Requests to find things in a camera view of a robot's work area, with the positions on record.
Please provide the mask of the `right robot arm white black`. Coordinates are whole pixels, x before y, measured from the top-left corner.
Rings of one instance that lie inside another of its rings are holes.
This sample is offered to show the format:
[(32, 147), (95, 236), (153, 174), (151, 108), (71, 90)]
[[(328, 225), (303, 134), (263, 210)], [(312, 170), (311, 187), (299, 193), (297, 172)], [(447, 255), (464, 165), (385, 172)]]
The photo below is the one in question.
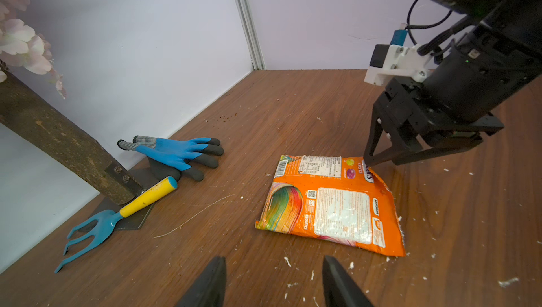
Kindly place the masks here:
[(492, 110), (541, 75), (541, 0), (432, 0), (462, 18), (427, 44), (407, 24), (375, 47), (364, 163), (401, 165), (466, 152), (503, 128)]

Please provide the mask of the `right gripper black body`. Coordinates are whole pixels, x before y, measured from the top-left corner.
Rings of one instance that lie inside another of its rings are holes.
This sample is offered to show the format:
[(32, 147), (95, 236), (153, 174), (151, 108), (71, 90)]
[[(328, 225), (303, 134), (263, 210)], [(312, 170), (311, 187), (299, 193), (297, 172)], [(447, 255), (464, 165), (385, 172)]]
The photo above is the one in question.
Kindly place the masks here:
[(491, 110), (541, 75), (541, 36), (514, 40), (476, 27), (423, 83), (396, 76), (376, 100), (392, 143), (466, 146), (504, 125)]

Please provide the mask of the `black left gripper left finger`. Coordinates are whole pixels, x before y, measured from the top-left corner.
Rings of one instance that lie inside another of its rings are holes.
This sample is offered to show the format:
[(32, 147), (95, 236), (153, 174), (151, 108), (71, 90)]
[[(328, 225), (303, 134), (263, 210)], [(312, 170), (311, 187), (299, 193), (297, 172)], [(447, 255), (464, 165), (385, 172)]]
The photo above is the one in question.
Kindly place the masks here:
[(223, 307), (226, 284), (226, 260), (215, 256), (175, 307)]

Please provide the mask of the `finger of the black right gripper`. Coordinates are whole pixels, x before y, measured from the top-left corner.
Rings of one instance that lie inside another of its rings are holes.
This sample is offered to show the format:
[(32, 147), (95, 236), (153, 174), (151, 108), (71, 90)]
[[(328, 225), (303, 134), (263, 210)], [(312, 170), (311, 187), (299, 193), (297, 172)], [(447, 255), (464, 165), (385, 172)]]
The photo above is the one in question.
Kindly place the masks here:
[(370, 165), (375, 166), (384, 162), (402, 165), (451, 154), (464, 153), (483, 143), (483, 140), (478, 138), (475, 141), (468, 142), (467, 145), (463, 147), (432, 147), (427, 150), (422, 150), (420, 144), (416, 140), (413, 140), (413, 142), (415, 142), (413, 146), (393, 143), (391, 147), (381, 153), (375, 154), (374, 152), (371, 152)]
[(368, 142), (364, 151), (364, 161), (368, 167), (373, 167), (377, 164), (381, 164), (392, 159), (392, 148), (376, 153), (375, 150), (381, 139), (383, 133), (385, 133), (382, 123), (380, 123), (380, 116), (378, 112), (373, 112), (371, 117), (371, 128), (368, 136)]

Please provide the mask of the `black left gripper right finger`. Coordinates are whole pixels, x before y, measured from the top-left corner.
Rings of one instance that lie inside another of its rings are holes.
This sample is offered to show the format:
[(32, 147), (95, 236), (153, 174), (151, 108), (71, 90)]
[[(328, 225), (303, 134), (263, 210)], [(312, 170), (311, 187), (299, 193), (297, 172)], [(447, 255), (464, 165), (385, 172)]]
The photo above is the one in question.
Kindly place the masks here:
[(374, 307), (336, 258), (324, 257), (322, 276), (327, 307)]

